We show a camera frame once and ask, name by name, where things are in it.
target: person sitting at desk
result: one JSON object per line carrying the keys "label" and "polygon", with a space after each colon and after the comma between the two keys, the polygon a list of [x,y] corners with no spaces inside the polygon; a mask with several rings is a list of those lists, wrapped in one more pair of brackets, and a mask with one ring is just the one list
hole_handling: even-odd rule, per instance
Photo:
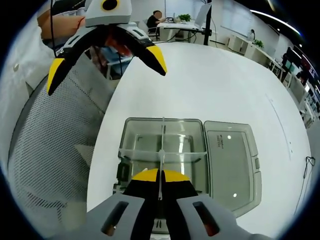
{"label": "person sitting at desk", "polygon": [[146,25],[149,28],[149,33],[156,33],[157,31],[157,25],[159,23],[163,23],[166,19],[162,19],[162,12],[159,10],[153,11],[153,15],[151,15],[146,23]]}

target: clear plastic storage box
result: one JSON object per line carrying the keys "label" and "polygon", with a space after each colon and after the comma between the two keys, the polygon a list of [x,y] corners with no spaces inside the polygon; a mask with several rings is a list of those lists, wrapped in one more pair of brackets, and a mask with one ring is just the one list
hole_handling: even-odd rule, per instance
{"label": "clear plastic storage box", "polygon": [[[261,202],[258,150],[248,124],[128,118],[118,157],[114,192],[123,192],[133,176],[162,162],[164,169],[188,176],[198,194],[209,194],[236,217]],[[168,233],[164,219],[155,220],[153,233]]]}

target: black stand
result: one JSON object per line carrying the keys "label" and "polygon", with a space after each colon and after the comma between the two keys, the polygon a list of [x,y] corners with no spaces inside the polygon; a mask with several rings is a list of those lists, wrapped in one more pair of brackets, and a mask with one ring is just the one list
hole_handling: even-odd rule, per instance
{"label": "black stand", "polygon": [[[212,2],[212,0],[207,0],[206,1],[208,4]],[[208,45],[208,41],[209,41],[209,36],[210,36],[210,23],[211,23],[211,8],[210,7],[208,13],[206,14],[206,20],[205,20],[205,34],[204,34],[204,41],[203,41],[203,45]]]}

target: plastic box lid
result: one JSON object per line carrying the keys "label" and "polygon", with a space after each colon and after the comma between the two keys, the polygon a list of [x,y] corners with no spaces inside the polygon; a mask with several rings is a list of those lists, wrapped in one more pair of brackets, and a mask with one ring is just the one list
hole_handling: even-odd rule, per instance
{"label": "plastic box lid", "polygon": [[250,125],[206,121],[210,192],[239,217],[261,202],[258,149]]}

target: white tabletop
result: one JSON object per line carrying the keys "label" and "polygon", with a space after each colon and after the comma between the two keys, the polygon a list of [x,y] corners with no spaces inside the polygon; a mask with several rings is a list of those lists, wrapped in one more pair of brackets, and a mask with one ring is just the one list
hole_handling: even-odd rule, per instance
{"label": "white tabletop", "polygon": [[310,146],[304,123],[276,76],[235,53],[190,43],[162,43],[168,73],[134,58],[105,113],[87,191],[90,211],[113,193],[127,118],[200,119],[250,124],[260,160],[262,200],[237,218],[251,233],[275,237],[293,218]]}
{"label": "white tabletop", "polygon": [[198,27],[196,27],[192,23],[174,23],[174,22],[160,22],[157,25],[158,28],[162,29],[183,29],[183,30],[199,30]]}

